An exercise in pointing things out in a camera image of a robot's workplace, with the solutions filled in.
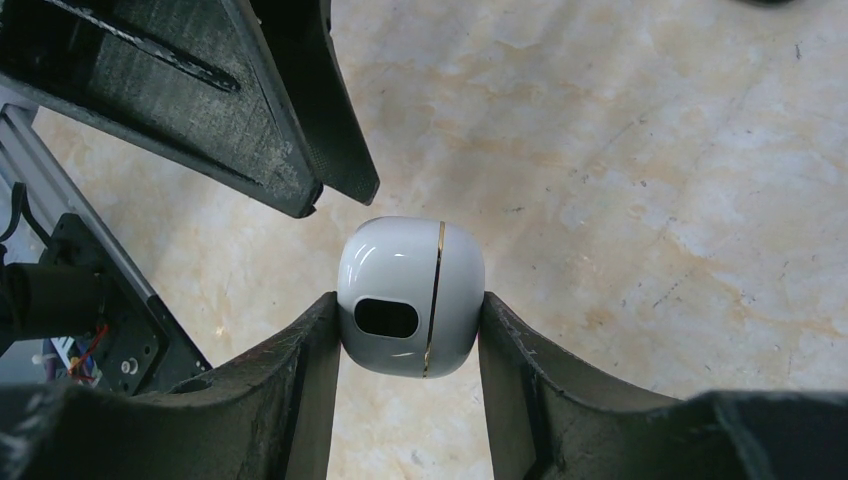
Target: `red wire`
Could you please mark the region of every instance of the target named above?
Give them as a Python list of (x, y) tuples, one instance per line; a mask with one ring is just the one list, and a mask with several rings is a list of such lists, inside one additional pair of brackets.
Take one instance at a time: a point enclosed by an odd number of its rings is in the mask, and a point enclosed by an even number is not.
[(77, 369), (77, 367), (82, 365), (82, 362), (84, 362), (89, 356), (91, 356), (91, 352), (94, 351), (94, 348), (97, 347), (98, 343), (100, 343), (100, 339), (102, 339), (103, 336), (106, 335), (106, 332), (108, 332), (108, 331), (109, 331), (109, 325), (103, 325), (103, 327), (97, 327), (97, 335), (94, 337), (94, 340), (91, 341), (91, 345), (89, 345), (88, 349), (85, 351), (85, 353), (82, 354), (82, 356), (80, 358), (78, 358), (77, 361), (74, 362), (74, 364), (70, 366), (70, 368), (68, 368), (68, 375), (69, 376), (71, 376), (73, 378), (80, 379), (80, 380), (88, 380), (89, 382), (94, 381), (93, 377), (89, 377), (88, 375), (78, 375), (78, 374), (74, 373), (74, 371)]

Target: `wire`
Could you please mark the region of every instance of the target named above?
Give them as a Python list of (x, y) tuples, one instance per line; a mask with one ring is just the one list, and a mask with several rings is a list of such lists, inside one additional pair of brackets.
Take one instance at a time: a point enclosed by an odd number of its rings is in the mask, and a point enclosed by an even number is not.
[(12, 186), (12, 215), (9, 218), (9, 226), (6, 228), (6, 231), (0, 234), (0, 242), (5, 242), (15, 233), (18, 223), (21, 221), (21, 215), (23, 215), (24, 220), (27, 221), (30, 228), (32, 228), (32, 231), (41, 239), (41, 242), (44, 245), (49, 245), (50, 235), (35, 220), (35, 216), (33, 216), (32, 209), (29, 206), (29, 200), (27, 199), (26, 184), (21, 182), (15, 182)]
[[(74, 338), (74, 343), (76, 343), (77, 346), (79, 347), (80, 354), (82, 352), (85, 352), (86, 350), (88, 350), (88, 347), (85, 345), (85, 342), (80, 340), (79, 337)], [(94, 359), (92, 359), (91, 357), (86, 358), (85, 359), (85, 368), (87, 368), (88, 370), (93, 369), (94, 368)]]
[(72, 378), (76, 378), (78, 380), (88, 380), (89, 382), (94, 381), (94, 378), (92, 378), (88, 375), (80, 375), (79, 373), (75, 373), (75, 372), (76, 372), (77, 368), (80, 365), (82, 365), (83, 362), (85, 362), (85, 359), (87, 359), (91, 355), (91, 352), (93, 352), (94, 349), (97, 348), (97, 344), (100, 343), (100, 340), (103, 338), (104, 335), (106, 335), (106, 332), (108, 332), (108, 331), (109, 331), (109, 325), (103, 325), (102, 327), (97, 327), (97, 335), (94, 337), (94, 340), (91, 341), (91, 345), (89, 345), (88, 349), (86, 349), (85, 353), (83, 353), (82, 356), (80, 358), (78, 358), (77, 361), (74, 362), (74, 364), (70, 366), (70, 368), (68, 368), (68, 375), (70, 375)]

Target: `camera body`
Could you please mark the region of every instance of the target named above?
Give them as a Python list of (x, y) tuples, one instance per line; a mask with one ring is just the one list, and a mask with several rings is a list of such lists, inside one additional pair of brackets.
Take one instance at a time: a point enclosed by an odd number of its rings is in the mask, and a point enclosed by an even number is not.
[(345, 350), (375, 372), (453, 372), (474, 345), (484, 277), (479, 244), (456, 225), (407, 217), (364, 223), (339, 264)]

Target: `marble floor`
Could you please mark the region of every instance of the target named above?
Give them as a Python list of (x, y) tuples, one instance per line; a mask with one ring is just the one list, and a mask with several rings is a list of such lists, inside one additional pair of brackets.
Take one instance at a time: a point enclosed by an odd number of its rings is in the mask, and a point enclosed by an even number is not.
[[(848, 387), (848, 4), (336, 0), (382, 187), (292, 220), (51, 112), (36, 128), (221, 364), (336, 282), (363, 221), (463, 225), (487, 288), (665, 394)], [(373, 419), (382, 419), (379, 423)], [(343, 358), (330, 478), (489, 478), (476, 350), (416, 381)]]

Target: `screw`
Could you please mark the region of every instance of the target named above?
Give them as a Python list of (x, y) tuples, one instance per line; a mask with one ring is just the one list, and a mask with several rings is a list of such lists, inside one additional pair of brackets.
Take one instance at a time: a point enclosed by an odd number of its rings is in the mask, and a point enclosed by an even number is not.
[(121, 373), (124, 375), (135, 375), (136, 372), (138, 372), (138, 360), (134, 357), (130, 357), (129, 360), (121, 362)]

